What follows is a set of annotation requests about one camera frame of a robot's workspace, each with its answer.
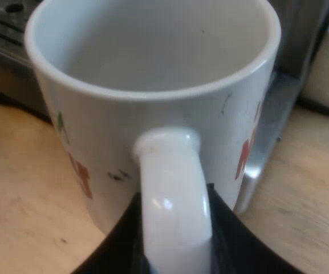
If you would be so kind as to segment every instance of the printed design on mug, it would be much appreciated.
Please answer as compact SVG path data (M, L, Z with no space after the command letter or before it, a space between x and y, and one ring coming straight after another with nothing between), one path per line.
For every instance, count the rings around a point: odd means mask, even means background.
M259 101L257 110L254 115L254 122L259 117L259 115L262 111L262 106L263 106L262 101ZM257 132L257 127L258 127L258 125L256 125L255 128L253 129L250 140L248 139L243 143L242 152L240 153L240 158L239 158L239 162L238 162L237 173L235 174L235 180L238 179L240 173L242 171L244 171L246 161L248 160L248 157L249 157L249 154L251 151L251 147L253 146L253 143L254 143L255 133Z
M83 193L90 199L93 199L92 192L90 189L90 185L88 184L88 181L90 179L90 173L88 172L88 169L79 163L77 160L73 158L73 156L68 152L69 159L72 163L72 166L75 170L75 173L77 174L79 180L79 185L83 191Z
M59 100L58 100L58 93L55 90L53 84L49 85L48 87L48 96L46 98L48 100L48 108L52 123L54 124L56 130L62 137L62 139L69 144L68 133L66 131L66 127L64 125L63 114L59 110Z
M68 133L64 126L63 114L61 111L58 112L58 117L56 118L56 128L66 143L69 144Z

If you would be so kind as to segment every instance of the espresso machine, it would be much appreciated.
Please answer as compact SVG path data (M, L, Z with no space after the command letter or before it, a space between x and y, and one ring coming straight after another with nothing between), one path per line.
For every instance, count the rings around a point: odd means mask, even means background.
M27 20L42 0L0 0L0 100L49 120L23 47ZM258 131L235 207L243 213L308 76L329 24L329 0L269 0L282 26L282 39L263 104Z
M32 11L41 1L0 0L0 103L20 107L41 119L49 121L50 118L44 105L42 94L23 46L26 23ZM282 39L263 103L258 131L246 163L245 175L237 203L242 206L235 207L237 213L243 213L249 206L252 195L261 181L263 171L273 148L282 139L282 129L307 79L310 64L329 24L329 0L269 0L269 2L279 16L282 26ZM208 186L208 189L210 198L213 196L212 206L217 208L218 216L216 219L220 227L219 230L222 230L223 227L229 227L228 223L225 225L227 221L225 219L222 220L222 218L229 216L229 221L232 218L232 212L229 212L226 205L223 204L215 193L212 193L211 186ZM140 197L134 197L114 231L98 250L92 254L88 263L77 269L77 273L93 273L87 270L89 264L98 264L102 256L114 258L117 254L120 255L117 255L115 258L121 257L124 261L125 257L130 257L131 262L136 262L135 264L131 263L132 273L134 273L133 269L136 269L135 273L143 272L145 258L140 256L141 248L135 244L138 242L135 239L140 238L140 229L135 224L135 220L131 218L131 216L140 214L136 211L139 204ZM246 245L252 245L253 243L251 252L248 252L249 254L243 253L242 256L251 258L249 261L259 266L259 271L263 269L263 266L260 266L257 258L260 255L264 255L262 260L268 263L268 270L277 269L282 273L284 272L281 270L287 271L287 273L298 273L296 271L293 272L291 266L273 254L262 243L254 240L254 237L250 236L251 233L240 223L234 222L236 224L234 223L233 226L224 231L232 235L240 235L239 237L243 238L244 246L242 250L250 250L247 249ZM120 234L123 227L135 227L136 229L129 229L130 233L125 233L127 239L125 238L124 240L122 234ZM216 234L218 243L223 241L221 237L224 231ZM241 245L239 242L232 243L229 239L225 245L215 245L217 254L222 254L222 257L216 257L217 260L221 261L229 252L236 253L236 249L240 250ZM131 252L132 249L130 249L130 252L122 252L128 246L134 246L134 253ZM245 268L244 272L239 270L245 267L240 260L237 261L235 257L232 257L231 261L233 268L229 264L223 265L222 268L227 268L228 270L237 269L237 273L248 273Z

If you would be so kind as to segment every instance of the mug handle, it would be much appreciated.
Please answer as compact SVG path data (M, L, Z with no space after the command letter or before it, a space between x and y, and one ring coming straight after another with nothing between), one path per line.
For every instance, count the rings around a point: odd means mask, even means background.
M152 273L210 273L212 226L199 150L200 137L188 128L149 130L134 145Z

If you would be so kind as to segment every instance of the white mug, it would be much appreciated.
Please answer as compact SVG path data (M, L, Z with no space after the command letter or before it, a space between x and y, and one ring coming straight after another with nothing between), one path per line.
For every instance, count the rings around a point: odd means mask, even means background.
M266 0L45 0L25 44L96 225L141 191L153 272L208 273L281 37Z

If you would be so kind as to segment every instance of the red print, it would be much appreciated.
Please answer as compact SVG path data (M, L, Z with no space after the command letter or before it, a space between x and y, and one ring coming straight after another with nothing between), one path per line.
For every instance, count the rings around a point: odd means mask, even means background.
M257 120L257 117L261 113L261 110L262 110L262 104L259 101L258 106L257 106L257 111L256 111L255 116L254 116L254 121ZM249 153L250 153L251 147L253 145L254 137L255 137L256 132L257 132L257 127L255 127L255 129L253 129L253 133L251 134L250 141L246 140L243 144L242 153L240 154L240 158L239 158L237 173L235 175L235 180L238 179L238 177L240 175L240 172L243 171L244 168L245 168L245 163L248 160Z
M88 169L85 166L83 166L81 163L76 161L70 153L68 153L68 156L75 170L75 173L80 179L78 182L80 184L82 191L88 198L92 199L92 192L90 190L90 185L88 184L88 180L90 179L90 174L88 173Z

